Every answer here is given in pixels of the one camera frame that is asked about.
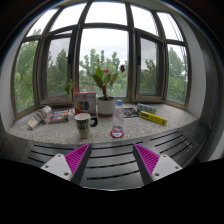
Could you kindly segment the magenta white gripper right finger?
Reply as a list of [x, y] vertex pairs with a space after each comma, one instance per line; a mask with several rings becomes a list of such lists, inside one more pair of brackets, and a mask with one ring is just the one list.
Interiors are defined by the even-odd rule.
[[145, 185], [182, 169], [182, 167], [167, 154], [158, 155], [139, 144], [133, 145], [133, 155]]

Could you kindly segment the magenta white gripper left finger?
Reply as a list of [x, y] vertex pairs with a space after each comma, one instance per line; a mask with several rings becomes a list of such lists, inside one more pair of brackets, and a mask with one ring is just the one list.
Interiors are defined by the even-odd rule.
[[42, 169], [79, 185], [90, 154], [91, 145], [86, 144], [65, 155], [56, 154], [42, 166]]

